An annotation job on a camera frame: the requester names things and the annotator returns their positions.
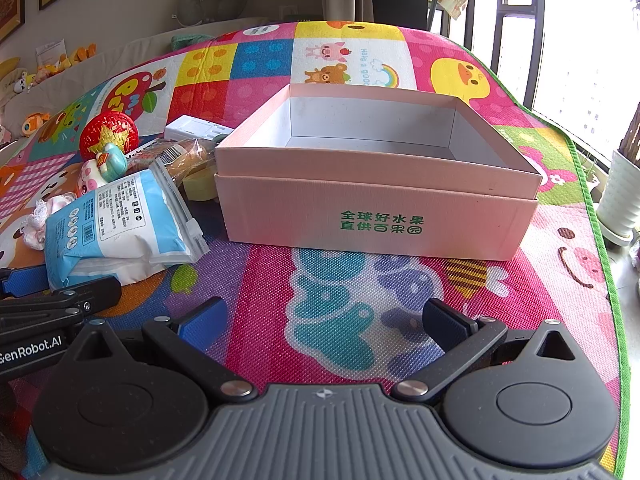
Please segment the green mat edge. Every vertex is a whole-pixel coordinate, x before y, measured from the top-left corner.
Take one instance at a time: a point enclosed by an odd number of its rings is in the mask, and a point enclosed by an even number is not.
[[[489,74],[494,78],[494,81],[504,90],[504,92],[511,98],[511,100],[520,108],[524,113],[531,115],[533,118],[539,120],[541,123],[545,124],[548,128],[551,128],[553,131],[561,134],[567,141],[567,146],[569,147],[569,151],[571,153],[572,159],[574,160],[574,166],[576,167],[576,173],[578,175],[578,181],[580,182],[580,188],[582,189],[582,197],[584,199],[584,205],[587,209],[587,215],[589,215],[589,221],[591,223],[591,230],[593,231],[593,237],[596,242],[596,247],[598,248],[598,256],[600,257],[600,264],[602,265],[602,271],[604,273],[605,280],[607,281],[607,291],[609,293],[609,303],[611,305],[611,313],[613,314],[613,325],[616,329],[616,339],[618,340],[618,361],[620,365],[620,421],[618,427],[618,450],[616,451],[616,466],[613,471],[614,475],[617,478],[622,480],[623,473],[625,471],[625,462],[626,462],[626,448],[628,445],[629,438],[629,393],[630,393],[630,381],[631,381],[631,368],[629,367],[629,357],[626,352],[626,336],[625,336],[625,327],[622,321],[622,312],[620,311],[620,302],[618,301],[618,292],[616,290],[616,285],[613,283],[613,276],[611,275],[611,267],[609,265],[609,256],[607,255],[607,250],[604,247],[604,240],[602,238],[602,232],[600,231],[600,225],[598,224],[598,219],[596,218],[595,209],[593,208],[593,200],[591,199],[591,195],[589,193],[589,189],[587,188],[587,178],[584,174],[584,170],[582,169],[582,164],[578,159],[578,152],[575,149],[575,144],[572,138],[566,133],[562,127],[558,124],[550,123],[545,118],[540,117],[537,113],[529,110],[527,107],[523,106],[518,100],[513,96],[511,92],[502,84],[502,81],[498,79],[498,76],[492,72],[492,70],[487,67],[480,59],[478,59],[468,48],[463,45],[457,44],[455,41],[450,40],[449,38],[444,38],[447,41],[455,44],[456,46],[462,48],[466,53],[468,53],[473,59],[475,59],[480,65],[487,70]]]

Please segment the blue and white plastic package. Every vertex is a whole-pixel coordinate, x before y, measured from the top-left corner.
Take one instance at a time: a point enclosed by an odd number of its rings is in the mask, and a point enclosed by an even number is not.
[[[115,276],[128,285],[209,252],[165,168],[140,171],[82,195],[47,218],[52,290]]]

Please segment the pink box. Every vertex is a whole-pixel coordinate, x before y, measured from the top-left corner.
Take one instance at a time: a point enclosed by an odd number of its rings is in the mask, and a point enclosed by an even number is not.
[[[284,87],[216,149],[235,242],[509,260],[542,177],[459,98]]]

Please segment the metal screw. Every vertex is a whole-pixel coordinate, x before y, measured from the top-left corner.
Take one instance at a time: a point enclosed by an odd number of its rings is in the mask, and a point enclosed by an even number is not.
[[[396,390],[407,397],[420,397],[429,391],[429,387],[422,381],[409,380],[396,384]]]
[[[254,390],[254,387],[247,381],[236,380],[223,383],[220,386],[220,390],[229,397],[244,397],[249,395]]]

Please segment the tiled floor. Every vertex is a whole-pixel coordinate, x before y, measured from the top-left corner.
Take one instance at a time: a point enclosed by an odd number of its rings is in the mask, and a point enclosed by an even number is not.
[[[613,280],[618,290],[625,323],[626,346],[631,366],[631,408],[625,480],[640,478],[640,300],[638,274],[631,265],[628,248],[607,248]]]

